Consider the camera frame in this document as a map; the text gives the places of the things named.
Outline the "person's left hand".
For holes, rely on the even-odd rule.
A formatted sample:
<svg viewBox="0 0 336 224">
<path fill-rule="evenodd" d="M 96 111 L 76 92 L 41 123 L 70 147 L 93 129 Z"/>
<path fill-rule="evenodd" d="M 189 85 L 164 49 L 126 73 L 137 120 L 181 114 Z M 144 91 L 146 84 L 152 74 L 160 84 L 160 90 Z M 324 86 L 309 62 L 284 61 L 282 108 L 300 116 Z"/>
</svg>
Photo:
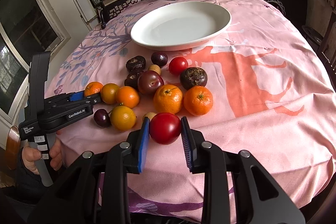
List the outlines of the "person's left hand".
<svg viewBox="0 0 336 224">
<path fill-rule="evenodd" d="M 63 164 L 62 161 L 62 144 L 58 138 L 55 139 L 55 143 L 50 149 L 51 162 L 50 165 L 54 170 L 59 170 Z M 25 167 L 33 174 L 38 175 L 39 171 L 35 162 L 41 158 L 41 153 L 35 149 L 25 145 L 22 150 L 22 161 Z"/>
</svg>

